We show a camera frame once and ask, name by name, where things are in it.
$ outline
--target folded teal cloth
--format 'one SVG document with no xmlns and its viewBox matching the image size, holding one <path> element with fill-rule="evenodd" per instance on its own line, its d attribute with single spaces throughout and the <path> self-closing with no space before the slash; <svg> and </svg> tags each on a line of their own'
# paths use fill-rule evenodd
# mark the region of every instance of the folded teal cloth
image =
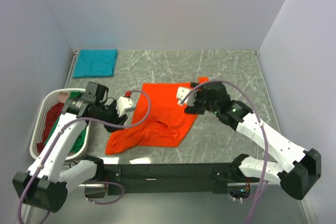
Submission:
<svg viewBox="0 0 336 224">
<path fill-rule="evenodd" d="M 81 50 L 77 59 L 74 78 L 109 77 L 114 75 L 117 50 Z"/>
</svg>

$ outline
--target orange shirt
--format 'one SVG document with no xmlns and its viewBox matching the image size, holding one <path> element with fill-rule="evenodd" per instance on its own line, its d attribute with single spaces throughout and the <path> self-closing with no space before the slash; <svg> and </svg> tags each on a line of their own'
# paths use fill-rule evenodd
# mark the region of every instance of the orange shirt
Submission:
<svg viewBox="0 0 336 224">
<path fill-rule="evenodd" d="M 207 80 L 207 77 L 199 78 L 199 82 Z M 177 104 L 179 87 L 190 88 L 190 83 L 144 83 L 142 90 L 152 103 L 149 116 L 136 127 L 113 132 L 105 153 L 113 155 L 137 145 L 178 147 L 197 118 L 197 115 L 184 113 L 185 105 Z M 140 95 L 136 107 L 132 124 L 140 121 L 147 112 L 148 101 L 144 95 Z"/>
</svg>

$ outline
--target marble tabletop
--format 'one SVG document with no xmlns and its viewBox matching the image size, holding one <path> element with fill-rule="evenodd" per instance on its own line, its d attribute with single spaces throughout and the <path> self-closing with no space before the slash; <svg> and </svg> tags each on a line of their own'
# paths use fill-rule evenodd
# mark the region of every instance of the marble tabletop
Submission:
<svg viewBox="0 0 336 224">
<path fill-rule="evenodd" d="M 109 96 L 119 97 L 127 90 L 141 89 L 143 83 L 196 82 L 201 76 L 227 80 L 243 89 L 260 117 L 279 130 L 256 52 L 252 50 L 119 50 L 114 77 L 69 78 L 67 87 L 85 88 L 92 81 L 107 86 Z M 227 87 L 227 91 L 232 99 L 246 102 L 235 89 Z M 198 116 L 177 148 L 137 146 L 108 156 L 105 147 L 109 136 L 102 125 L 93 123 L 86 154 L 101 157 L 105 163 L 119 164 L 215 163 L 231 162 L 241 153 L 255 158 L 264 155 L 254 142 L 221 124 L 210 113 Z"/>
</svg>

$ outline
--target white basket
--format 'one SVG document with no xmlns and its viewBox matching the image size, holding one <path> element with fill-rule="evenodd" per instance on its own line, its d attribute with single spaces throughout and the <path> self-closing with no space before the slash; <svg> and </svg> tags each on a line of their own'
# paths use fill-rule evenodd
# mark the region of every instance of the white basket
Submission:
<svg viewBox="0 0 336 224">
<path fill-rule="evenodd" d="M 30 148 L 29 148 L 30 154 L 34 159 L 37 159 L 39 156 L 39 153 L 37 152 L 36 144 L 42 142 L 42 135 L 43 135 L 43 131 L 46 126 L 47 112 L 50 110 L 52 106 L 59 103 L 59 100 L 57 97 L 59 92 L 83 92 L 84 93 L 85 89 L 58 89 L 58 90 L 55 90 L 49 93 L 43 99 L 40 111 L 38 113 L 37 121 L 36 121 L 34 132 L 33 132 L 33 137 L 31 138 L 32 141 L 30 142 Z M 72 155 L 68 155 L 65 159 L 66 161 L 79 158 L 85 153 L 86 149 L 88 148 L 88 138 L 89 138 L 89 133 L 90 133 L 90 126 L 91 126 L 91 122 L 89 122 L 88 126 L 86 127 L 86 134 L 85 134 L 84 144 L 82 148 L 79 150 L 79 152 L 72 154 Z"/>
</svg>

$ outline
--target red connector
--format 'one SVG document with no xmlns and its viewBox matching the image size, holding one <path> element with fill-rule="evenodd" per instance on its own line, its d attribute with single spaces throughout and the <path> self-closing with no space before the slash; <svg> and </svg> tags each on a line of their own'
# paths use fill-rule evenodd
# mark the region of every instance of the red connector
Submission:
<svg viewBox="0 0 336 224">
<path fill-rule="evenodd" d="M 126 93 L 125 93 L 125 97 L 131 97 L 131 94 L 132 94 L 132 92 L 131 91 L 127 91 Z"/>
</svg>

